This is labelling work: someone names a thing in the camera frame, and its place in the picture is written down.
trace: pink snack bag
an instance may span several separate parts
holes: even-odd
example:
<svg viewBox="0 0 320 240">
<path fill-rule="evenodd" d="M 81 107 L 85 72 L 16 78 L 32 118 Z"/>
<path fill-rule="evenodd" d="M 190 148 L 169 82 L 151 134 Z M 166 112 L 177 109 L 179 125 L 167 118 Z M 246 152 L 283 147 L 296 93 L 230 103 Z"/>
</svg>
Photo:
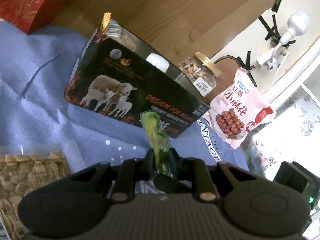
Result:
<svg viewBox="0 0 320 240">
<path fill-rule="evenodd" d="M 233 84 L 217 95 L 210 106 L 209 116 L 203 117 L 233 149 L 240 146 L 249 131 L 276 116 L 244 68 L 236 71 Z"/>
</svg>

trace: green plastic wrapper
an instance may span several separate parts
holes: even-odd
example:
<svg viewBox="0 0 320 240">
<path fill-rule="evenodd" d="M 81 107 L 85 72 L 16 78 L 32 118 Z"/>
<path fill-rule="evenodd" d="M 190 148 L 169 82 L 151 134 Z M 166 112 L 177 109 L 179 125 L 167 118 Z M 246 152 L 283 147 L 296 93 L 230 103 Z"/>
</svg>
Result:
<svg viewBox="0 0 320 240">
<path fill-rule="evenodd" d="M 172 178 L 172 172 L 168 160 L 170 139 L 161 127 L 160 116 L 156 112 L 147 111 L 142 113 L 140 117 L 142 127 L 154 151 L 155 171 L 159 174 L 164 174 Z"/>
</svg>

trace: screw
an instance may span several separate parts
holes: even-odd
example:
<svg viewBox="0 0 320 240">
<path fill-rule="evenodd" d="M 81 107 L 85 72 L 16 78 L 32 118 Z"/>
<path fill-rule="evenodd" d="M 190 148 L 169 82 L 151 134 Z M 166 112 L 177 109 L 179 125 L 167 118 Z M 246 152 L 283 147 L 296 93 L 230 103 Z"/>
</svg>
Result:
<svg viewBox="0 0 320 240">
<path fill-rule="evenodd" d="M 215 200 L 216 194 L 212 192 L 203 192 L 200 194 L 200 198 L 204 201 L 212 201 Z"/>
<path fill-rule="evenodd" d="M 128 199 L 128 195 L 124 192 L 117 192 L 112 194 L 112 199 L 114 201 L 125 201 Z"/>
<path fill-rule="evenodd" d="M 281 56 L 286 56 L 288 54 L 287 50 L 284 49 L 283 51 L 280 52 Z"/>
</svg>

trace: plastic container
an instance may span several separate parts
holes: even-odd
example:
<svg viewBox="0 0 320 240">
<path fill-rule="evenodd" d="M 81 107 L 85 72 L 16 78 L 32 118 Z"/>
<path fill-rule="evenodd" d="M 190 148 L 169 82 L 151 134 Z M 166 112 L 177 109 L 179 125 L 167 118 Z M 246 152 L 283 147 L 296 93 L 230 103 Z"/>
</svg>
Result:
<svg viewBox="0 0 320 240">
<path fill-rule="evenodd" d="M 8 238 L 25 236 L 17 215 L 25 195 L 84 168 L 75 141 L 0 146 L 0 219 Z"/>
<path fill-rule="evenodd" d="M 199 51 L 192 57 L 185 58 L 178 68 L 203 97 L 217 86 L 215 77 L 219 77 L 221 74 L 215 64 Z"/>
<path fill-rule="evenodd" d="M 81 171 L 86 168 L 75 141 L 69 140 L 57 144 L 30 144 L 30 145 L 7 145 L 0 146 L 0 154 L 10 155 L 30 155 L 39 154 L 46 157 L 50 152 L 62 153 L 68 162 L 71 173 Z"/>
</svg>

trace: red gift box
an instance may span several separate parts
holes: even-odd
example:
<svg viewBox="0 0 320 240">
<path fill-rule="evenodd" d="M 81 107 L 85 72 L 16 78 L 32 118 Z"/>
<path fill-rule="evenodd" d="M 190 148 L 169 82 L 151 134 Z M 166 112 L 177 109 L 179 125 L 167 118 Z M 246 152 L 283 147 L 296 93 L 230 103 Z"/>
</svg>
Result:
<svg viewBox="0 0 320 240">
<path fill-rule="evenodd" d="M 0 18 L 25 33 L 52 22 L 65 0 L 0 0 Z"/>
</svg>

